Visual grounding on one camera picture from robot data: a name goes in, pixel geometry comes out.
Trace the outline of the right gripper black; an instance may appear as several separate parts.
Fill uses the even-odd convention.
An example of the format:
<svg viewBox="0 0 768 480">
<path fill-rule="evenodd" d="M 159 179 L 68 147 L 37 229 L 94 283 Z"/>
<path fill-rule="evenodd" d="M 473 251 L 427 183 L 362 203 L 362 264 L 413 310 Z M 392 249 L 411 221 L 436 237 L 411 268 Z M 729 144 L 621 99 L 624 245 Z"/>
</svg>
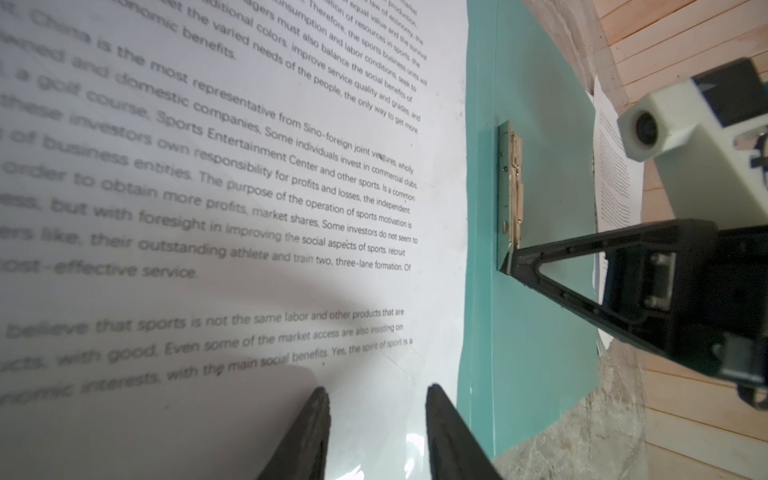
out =
<svg viewBox="0 0 768 480">
<path fill-rule="evenodd" d="M 604 254 L 602 302 L 543 273 Z M 671 220 L 516 250 L 511 276 L 616 339 L 731 382 L 767 408 L 767 228 Z"/>
</svg>

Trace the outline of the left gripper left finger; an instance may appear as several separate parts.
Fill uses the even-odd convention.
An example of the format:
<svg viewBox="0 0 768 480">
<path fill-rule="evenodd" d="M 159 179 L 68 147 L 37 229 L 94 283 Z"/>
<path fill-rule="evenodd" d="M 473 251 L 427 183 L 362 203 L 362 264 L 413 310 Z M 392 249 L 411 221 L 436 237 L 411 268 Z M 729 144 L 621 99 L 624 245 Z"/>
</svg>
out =
<svg viewBox="0 0 768 480">
<path fill-rule="evenodd" d="M 331 427 L 329 395 L 317 387 L 257 480 L 323 480 Z"/>
</svg>

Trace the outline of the green file folder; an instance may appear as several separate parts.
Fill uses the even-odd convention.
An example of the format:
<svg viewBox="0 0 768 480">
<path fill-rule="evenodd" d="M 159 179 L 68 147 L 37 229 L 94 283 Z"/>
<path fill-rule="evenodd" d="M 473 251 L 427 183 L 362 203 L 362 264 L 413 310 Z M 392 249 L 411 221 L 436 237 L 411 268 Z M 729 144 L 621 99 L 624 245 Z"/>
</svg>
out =
<svg viewBox="0 0 768 480">
<path fill-rule="evenodd" d="M 571 65 L 520 1 L 468 5 L 465 332 L 458 409 L 496 457 L 558 421 L 599 382 L 594 326 L 501 273 L 497 130 L 522 139 L 522 243 L 596 229 L 595 110 Z"/>
</svg>

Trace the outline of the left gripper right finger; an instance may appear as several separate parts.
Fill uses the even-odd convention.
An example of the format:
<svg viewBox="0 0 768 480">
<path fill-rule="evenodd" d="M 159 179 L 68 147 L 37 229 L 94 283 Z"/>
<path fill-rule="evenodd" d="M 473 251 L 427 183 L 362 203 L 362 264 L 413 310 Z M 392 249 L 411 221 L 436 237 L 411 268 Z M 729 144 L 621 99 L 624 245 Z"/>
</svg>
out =
<svg viewBox="0 0 768 480">
<path fill-rule="evenodd" d="M 433 479 L 502 479 L 439 384 L 427 390 L 426 425 Z"/>
</svg>

